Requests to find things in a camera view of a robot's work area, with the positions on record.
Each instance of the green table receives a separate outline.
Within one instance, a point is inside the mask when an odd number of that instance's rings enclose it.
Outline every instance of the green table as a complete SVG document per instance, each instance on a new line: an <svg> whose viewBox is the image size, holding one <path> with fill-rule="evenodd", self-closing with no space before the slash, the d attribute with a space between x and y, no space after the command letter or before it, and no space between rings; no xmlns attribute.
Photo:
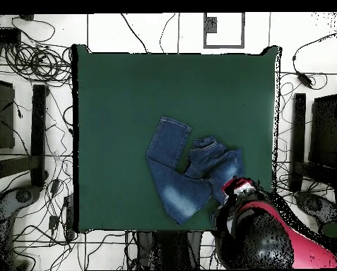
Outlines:
<svg viewBox="0 0 337 271"><path fill-rule="evenodd" d="M162 115L241 148L246 176L270 189L278 48L262 55L88 53L78 45L78 203L88 229L209 230L207 206L179 226L156 193L146 150Z"/></svg>

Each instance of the denim fabric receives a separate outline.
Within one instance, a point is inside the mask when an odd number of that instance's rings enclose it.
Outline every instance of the denim fabric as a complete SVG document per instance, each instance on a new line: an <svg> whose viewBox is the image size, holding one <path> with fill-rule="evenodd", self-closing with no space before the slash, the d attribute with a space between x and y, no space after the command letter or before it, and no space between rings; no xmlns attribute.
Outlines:
<svg viewBox="0 0 337 271"><path fill-rule="evenodd" d="M191 127L166 116L160 118L147 151L148 166L169 216L185 223L211 197L225 202L221 187L233 176L243 176L240 150L229 151L211 136L196 139L183 174L176 171Z"/></svg>

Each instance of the power adapter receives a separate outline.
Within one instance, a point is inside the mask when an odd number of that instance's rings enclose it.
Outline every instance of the power adapter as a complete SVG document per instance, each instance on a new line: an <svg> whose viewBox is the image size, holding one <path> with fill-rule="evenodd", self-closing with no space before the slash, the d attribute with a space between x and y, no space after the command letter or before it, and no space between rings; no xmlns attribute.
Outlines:
<svg viewBox="0 0 337 271"><path fill-rule="evenodd" d="M51 215L49 218L49 229L52 230L52 235L59 227L59 218L57 216Z"/></svg>
<svg viewBox="0 0 337 271"><path fill-rule="evenodd" d="M52 182L52 188L50 189L50 193L52 194L52 198L55 197L55 195L57 194L58 190L60 187L60 181L58 180L54 180Z"/></svg>
<svg viewBox="0 0 337 271"><path fill-rule="evenodd" d="M308 76L306 76L303 73L299 73L298 71L296 71L296 75L297 75L297 79L299 79L299 81L306 86L307 88L311 88L312 89L312 81L309 79Z"/></svg>

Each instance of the tangled wires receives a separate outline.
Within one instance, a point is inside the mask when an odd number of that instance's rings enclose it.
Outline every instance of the tangled wires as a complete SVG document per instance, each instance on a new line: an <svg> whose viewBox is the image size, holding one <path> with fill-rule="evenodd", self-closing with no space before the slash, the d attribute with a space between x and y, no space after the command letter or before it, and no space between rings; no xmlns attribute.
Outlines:
<svg viewBox="0 0 337 271"><path fill-rule="evenodd" d="M54 36L55 27L48 22L33 20L34 23L48 25L53 30L48 38L35 40L15 25L18 19L20 18L13 18L12 25L28 38L29 44L21 42L18 47L0 47L0 66L7 65L13 71L0 69L0 73L16 73L30 82L39 81L52 87L70 84L71 48L56 44L43 44ZM64 50L60 54L54 51L52 47L63 48Z"/></svg>
<svg viewBox="0 0 337 271"><path fill-rule="evenodd" d="M5 51L5 60L16 74L26 80L42 81L46 84L48 82L60 83L63 85L71 79L71 64L64 58L66 53L70 60L70 48L65 48L60 56L59 53L48 49L47 46L32 47L21 42L19 48Z"/></svg>

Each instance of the black stand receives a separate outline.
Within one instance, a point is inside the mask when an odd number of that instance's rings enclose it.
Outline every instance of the black stand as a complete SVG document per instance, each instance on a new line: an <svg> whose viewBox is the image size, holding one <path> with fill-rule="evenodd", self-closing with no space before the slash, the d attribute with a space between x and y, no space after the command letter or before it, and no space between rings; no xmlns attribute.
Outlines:
<svg viewBox="0 0 337 271"><path fill-rule="evenodd" d="M31 184L43 187L45 171L45 112L49 89L45 85L34 85L32 96L31 156L0 161L0 178L29 171Z"/></svg>

